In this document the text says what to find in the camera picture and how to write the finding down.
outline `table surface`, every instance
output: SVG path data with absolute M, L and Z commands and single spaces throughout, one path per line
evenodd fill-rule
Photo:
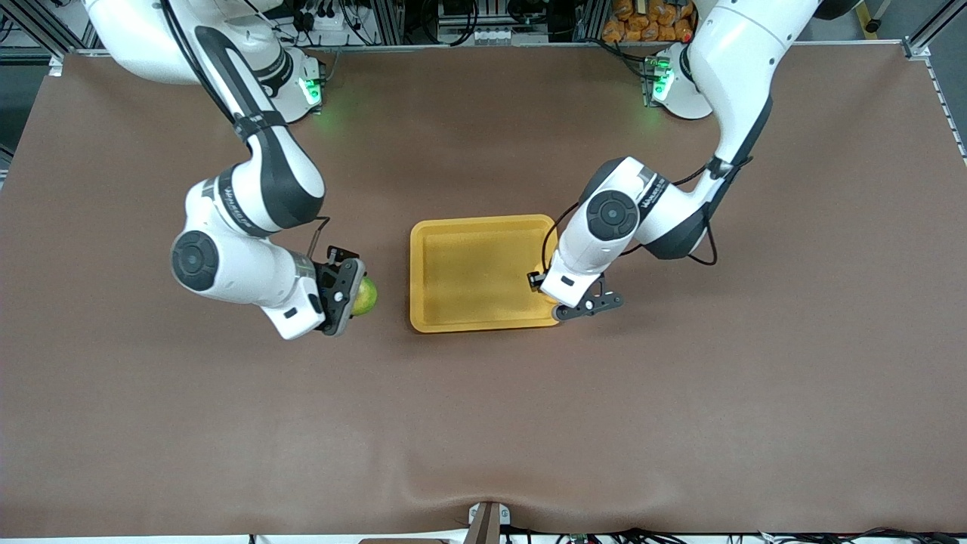
M 187 189 L 247 156 L 214 105 L 68 58 L 0 197 L 0 534 L 445 529 L 480 499 L 553 531 L 967 529 L 967 170 L 926 67 L 796 46 L 773 92 L 718 266 L 639 252 L 620 311 L 421 335 L 415 223 L 557 216 L 625 155 L 682 177 L 717 124 L 597 49 L 343 55 L 293 132 L 380 301 L 285 342 L 168 269 Z

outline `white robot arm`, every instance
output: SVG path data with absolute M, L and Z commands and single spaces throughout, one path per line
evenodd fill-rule
M 88 6 L 128 1 L 92 0 Z M 316 220 L 325 188 L 230 32 L 217 17 L 206 22 L 199 15 L 214 17 L 212 11 L 218 10 L 213 6 L 218 5 L 211 0 L 161 0 L 155 8 L 158 16 L 144 19 L 165 24 L 196 80 L 251 151 L 248 161 L 189 190 L 185 227 L 171 250 L 172 271 L 179 283 L 202 296 L 260 307 L 286 340 L 313 329 L 338 335 L 351 315 L 366 268 L 358 256 L 339 248 L 330 248 L 327 262 L 314 263 L 269 241 L 275 232 Z M 92 19 L 102 37 L 129 23 L 106 16 Z M 152 27 L 149 35 L 164 32 Z
M 690 193 L 631 157 L 599 168 L 549 270 L 532 278 L 532 285 L 563 305 L 558 318 L 621 304 L 619 297 L 602 298 L 590 289 L 632 240 L 662 259 L 694 251 L 769 117 L 776 66 L 817 5 L 814 0 L 719 0 L 690 45 L 669 49 L 677 53 L 673 66 L 682 73 L 675 75 L 666 100 L 704 97 L 718 120 L 718 148 Z

